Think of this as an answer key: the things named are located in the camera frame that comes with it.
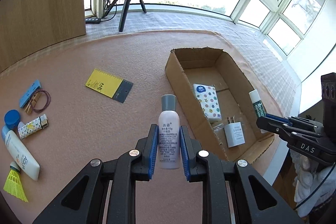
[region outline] blue eraser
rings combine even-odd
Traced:
[[[25,104],[29,101],[29,98],[33,94],[33,92],[37,89],[41,88],[41,83],[38,80],[35,80],[35,82],[29,87],[29,89],[25,92],[25,94],[22,95],[19,101],[19,106],[22,108],[25,106]]]
[[[20,122],[20,113],[16,109],[12,109],[6,113],[4,120],[6,126],[12,130],[16,128]]]

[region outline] lip balm tube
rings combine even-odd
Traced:
[[[259,93],[257,90],[253,90],[251,92],[249,92],[250,98],[251,98],[251,102],[255,111],[255,114],[257,115],[257,117],[262,117],[265,116],[266,112],[263,106],[263,103],[260,99]],[[262,134],[268,132],[264,129],[260,129],[260,132]]]

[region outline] blue jar lid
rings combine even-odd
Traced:
[[[12,130],[18,126],[20,122],[20,113],[16,109],[8,111],[5,115],[5,124]]]

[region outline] power strip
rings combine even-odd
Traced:
[[[85,24],[99,24],[101,22],[101,18],[86,18]]]

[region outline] badminton shuttlecock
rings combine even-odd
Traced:
[[[14,161],[10,164],[10,172],[3,189],[24,202],[28,202],[20,181],[20,167]]]

